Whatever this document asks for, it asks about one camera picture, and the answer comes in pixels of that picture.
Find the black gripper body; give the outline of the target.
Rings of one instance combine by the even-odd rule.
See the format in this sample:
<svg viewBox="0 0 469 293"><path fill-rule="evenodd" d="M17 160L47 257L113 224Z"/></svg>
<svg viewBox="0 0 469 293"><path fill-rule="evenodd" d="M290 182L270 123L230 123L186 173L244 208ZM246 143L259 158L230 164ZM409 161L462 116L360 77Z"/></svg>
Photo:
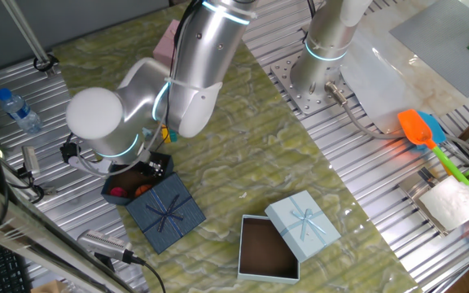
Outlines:
<svg viewBox="0 0 469 293"><path fill-rule="evenodd" d="M160 160L157 155L151 154L148 160L145 162L139 162L136 165L138 171L159 171L160 170Z"/></svg>

